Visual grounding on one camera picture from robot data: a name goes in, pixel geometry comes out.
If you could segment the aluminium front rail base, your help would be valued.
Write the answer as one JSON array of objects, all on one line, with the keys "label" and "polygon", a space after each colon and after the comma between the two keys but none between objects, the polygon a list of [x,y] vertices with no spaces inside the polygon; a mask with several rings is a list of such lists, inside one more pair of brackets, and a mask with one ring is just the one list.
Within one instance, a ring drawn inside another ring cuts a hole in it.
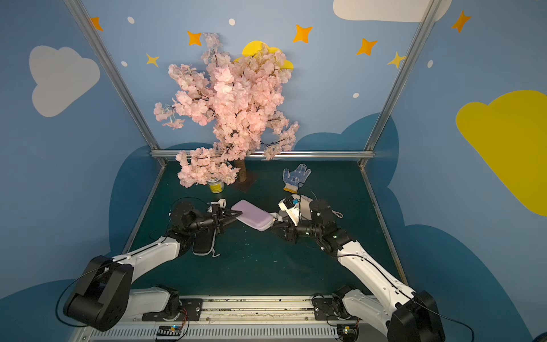
[{"label": "aluminium front rail base", "polygon": [[317,321],[312,296],[180,296],[204,301],[199,321],[119,321],[78,328],[72,341],[389,341],[368,323]]}]

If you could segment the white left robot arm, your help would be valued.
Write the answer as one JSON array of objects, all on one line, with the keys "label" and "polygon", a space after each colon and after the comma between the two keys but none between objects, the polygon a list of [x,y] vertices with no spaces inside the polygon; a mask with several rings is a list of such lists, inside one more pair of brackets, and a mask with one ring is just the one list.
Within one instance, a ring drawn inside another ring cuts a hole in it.
[{"label": "white left robot arm", "polygon": [[192,248],[198,235],[215,237],[236,221],[242,212],[226,208],[225,201],[213,202],[209,212],[201,213],[188,201],[170,211],[168,227],[158,240],[114,257],[97,256],[84,272],[61,294],[55,315],[73,319],[72,327],[90,326],[107,331],[119,321],[151,315],[164,321],[178,321],[182,315],[179,293],[168,286],[134,290],[132,284],[156,267],[177,259]]}]

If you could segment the aluminium frame post right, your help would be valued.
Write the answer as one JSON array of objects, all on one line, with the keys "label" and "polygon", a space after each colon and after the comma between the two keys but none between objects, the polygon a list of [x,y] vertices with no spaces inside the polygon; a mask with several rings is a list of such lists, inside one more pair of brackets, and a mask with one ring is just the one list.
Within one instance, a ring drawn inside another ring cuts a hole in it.
[{"label": "aluminium frame post right", "polygon": [[424,16],[419,23],[417,31],[415,32],[409,49],[407,50],[406,59],[403,61],[403,65],[397,72],[397,76],[388,94],[387,100],[367,140],[364,151],[368,154],[368,156],[359,159],[359,167],[362,171],[365,170],[367,162],[374,158],[374,149],[397,105],[398,99],[403,93],[408,78],[410,77],[410,74],[429,38],[429,35],[437,22],[437,14],[441,12],[443,3],[444,1],[441,0],[430,1],[425,9]]}]

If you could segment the aluminium frame post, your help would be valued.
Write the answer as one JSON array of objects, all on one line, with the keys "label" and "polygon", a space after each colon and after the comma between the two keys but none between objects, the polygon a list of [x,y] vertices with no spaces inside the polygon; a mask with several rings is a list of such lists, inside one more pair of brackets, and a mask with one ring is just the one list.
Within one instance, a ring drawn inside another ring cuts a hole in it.
[{"label": "aluminium frame post", "polygon": [[127,108],[130,116],[137,125],[149,148],[151,151],[159,150],[160,146],[158,141],[152,134],[144,115],[125,84],[120,71],[118,71],[118,67],[115,65],[115,61],[106,48],[101,35],[98,33],[98,30],[94,27],[91,17],[89,17],[89,14],[82,1],[64,0],[64,4],[67,6],[75,22],[78,24],[78,27],[82,31],[85,39],[88,41],[90,47],[97,56],[98,61],[100,61],[102,67],[111,80],[111,83],[113,84],[123,104]]},{"label": "aluminium frame post", "polygon": [[397,72],[397,76],[388,94],[387,100],[367,140],[364,151],[368,154],[368,156],[359,159],[359,167],[362,171],[365,170],[367,162],[374,158],[374,149],[397,105],[398,99],[403,93],[408,78],[410,77],[410,74],[429,38],[429,35],[437,22],[437,14],[441,12],[443,3],[444,1],[441,0],[430,1],[425,9],[424,16],[419,23],[417,31],[415,32],[409,49],[407,50],[406,59],[403,61],[403,65]]}]

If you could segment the grey umbrella case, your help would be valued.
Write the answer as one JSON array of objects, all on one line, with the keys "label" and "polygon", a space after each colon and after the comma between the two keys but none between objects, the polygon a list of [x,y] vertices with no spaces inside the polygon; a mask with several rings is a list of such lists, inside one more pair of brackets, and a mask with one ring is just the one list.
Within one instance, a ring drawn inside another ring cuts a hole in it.
[{"label": "grey umbrella case", "polygon": [[233,205],[232,210],[241,212],[237,218],[240,222],[259,232],[269,229],[275,221],[270,213],[244,199]]}]

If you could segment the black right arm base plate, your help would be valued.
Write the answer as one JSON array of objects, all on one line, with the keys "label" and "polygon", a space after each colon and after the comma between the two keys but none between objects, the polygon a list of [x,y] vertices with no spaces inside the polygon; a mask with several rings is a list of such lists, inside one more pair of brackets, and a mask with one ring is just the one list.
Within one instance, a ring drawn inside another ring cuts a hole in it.
[{"label": "black right arm base plate", "polygon": [[347,312],[339,297],[317,295],[312,296],[310,302],[317,321],[356,321],[358,319]]}]

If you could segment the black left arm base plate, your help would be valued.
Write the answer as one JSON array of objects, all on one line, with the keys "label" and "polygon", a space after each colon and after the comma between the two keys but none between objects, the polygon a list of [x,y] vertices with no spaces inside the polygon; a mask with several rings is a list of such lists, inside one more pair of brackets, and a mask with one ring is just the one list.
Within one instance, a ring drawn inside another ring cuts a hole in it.
[{"label": "black left arm base plate", "polygon": [[142,315],[142,321],[199,321],[204,301],[198,298],[179,298],[171,301],[161,312]]}]

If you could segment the aluminium frame post left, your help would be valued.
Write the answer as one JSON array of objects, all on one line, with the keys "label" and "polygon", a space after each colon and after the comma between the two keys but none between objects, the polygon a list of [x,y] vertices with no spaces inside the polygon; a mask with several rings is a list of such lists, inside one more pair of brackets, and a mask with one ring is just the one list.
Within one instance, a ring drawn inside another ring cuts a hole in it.
[{"label": "aluminium frame post left", "polygon": [[89,17],[89,14],[82,1],[64,0],[64,4],[67,6],[75,22],[78,24],[78,27],[82,31],[85,39],[88,41],[90,47],[97,56],[98,61],[100,61],[102,67],[111,80],[111,83],[113,84],[123,104],[127,108],[130,116],[137,125],[149,148],[151,151],[159,150],[160,146],[158,141],[152,134],[144,115],[125,84],[120,71],[118,71],[118,67],[115,65],[115,61],[106,48],[101,35],[98,33],[98,30],[94,27],[91,17]]}]

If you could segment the pink cherry blossom tree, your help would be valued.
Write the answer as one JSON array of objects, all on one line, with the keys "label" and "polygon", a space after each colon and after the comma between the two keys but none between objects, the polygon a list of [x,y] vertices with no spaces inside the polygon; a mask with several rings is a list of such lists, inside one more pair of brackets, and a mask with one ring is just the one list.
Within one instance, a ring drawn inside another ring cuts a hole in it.
[{"label": "pink cherry blossom tree", "polygon": [[203,37],[205,71],[170,65],[168,74],[179,91],[170,104],[157,103],[153,111],[156,121],[173,130],[183,128],[186,118],[201,126],[215,124],[212,147],[181,151],[175,157],[179,183],[185,188],[213,180],[235,183],[247,156],[263,150],[271,160],[290,151],[299,129],[279,110],[283,85],[292,74],[280,49],[261,43],[250,54],[233,59],[217,34]]}]

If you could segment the black zippered umbrella case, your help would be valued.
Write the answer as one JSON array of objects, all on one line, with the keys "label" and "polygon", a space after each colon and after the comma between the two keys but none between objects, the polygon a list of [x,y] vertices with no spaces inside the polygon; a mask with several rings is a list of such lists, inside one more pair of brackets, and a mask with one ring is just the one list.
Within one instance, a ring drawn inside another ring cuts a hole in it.
[{"label": "black zippered umbrella case", "polygon": [[192,248],[193,255],[199,257],[219,257],[220,254],[215,252],[216,236],[217,231],[214,228],[203,229],[197,232]]}]

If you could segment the blue dotted work glove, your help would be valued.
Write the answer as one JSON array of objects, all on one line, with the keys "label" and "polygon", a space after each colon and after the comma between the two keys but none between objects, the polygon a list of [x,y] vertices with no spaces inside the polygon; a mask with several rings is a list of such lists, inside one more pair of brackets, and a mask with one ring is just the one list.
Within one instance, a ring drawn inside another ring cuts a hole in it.
[{"label": "blue dotted work glove", "polygon": [[283,190],[296,194],[305,184],[311,173],[312,169],[308,168],[305,164],[300,164],[294,171],[285,168],[282,176],[284,182]]}]

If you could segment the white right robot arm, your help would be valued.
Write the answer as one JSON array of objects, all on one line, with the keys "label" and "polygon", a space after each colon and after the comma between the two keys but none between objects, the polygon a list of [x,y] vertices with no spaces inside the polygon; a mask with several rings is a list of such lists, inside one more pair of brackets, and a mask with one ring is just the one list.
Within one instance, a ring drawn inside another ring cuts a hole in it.
[{"label": "white right robot arm", "polygon": [[436,300],[416,292],[370,256],[357,239],[336,223],[336,215],[323,199],[301,200],[292,195],[279,202],[284,213],[273,225],[289,242],[310,237],[327,255],[351,271],[370,291],[351,289],[340,300],[345,312],[382,333],[389,341],[445,341]]}]

